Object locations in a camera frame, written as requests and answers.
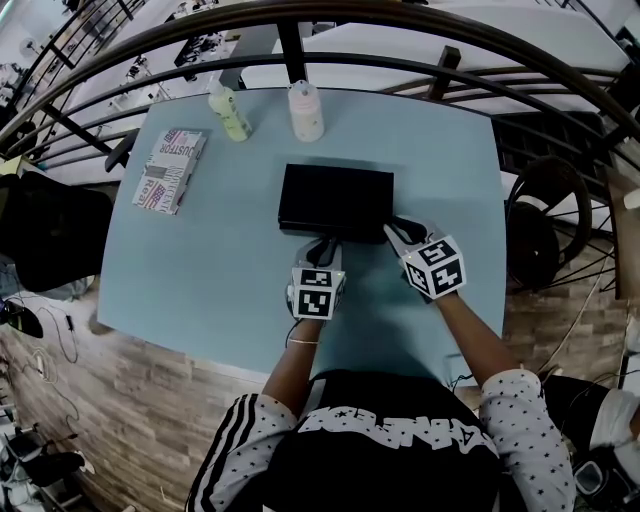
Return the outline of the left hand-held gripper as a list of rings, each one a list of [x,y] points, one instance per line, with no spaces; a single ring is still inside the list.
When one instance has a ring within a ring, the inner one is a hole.
[[[294,258],[285,297],[296,320],[331,320],[344,291],[346,274],[342,269],[341,241],[327,239],[321,256],[319,247],[320,240],[312,240]]]

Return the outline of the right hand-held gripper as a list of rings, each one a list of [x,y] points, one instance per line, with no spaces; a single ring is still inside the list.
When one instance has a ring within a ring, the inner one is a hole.
[[[464,258],[457,243],[452,236],[445,237],[434,222],[395,216],[394,224],[385,224],[383,229],[401,258],[408,283],[427,299],[436,300],[466,285]],[[427,244],[414,250],[415,244],[423,243]]]

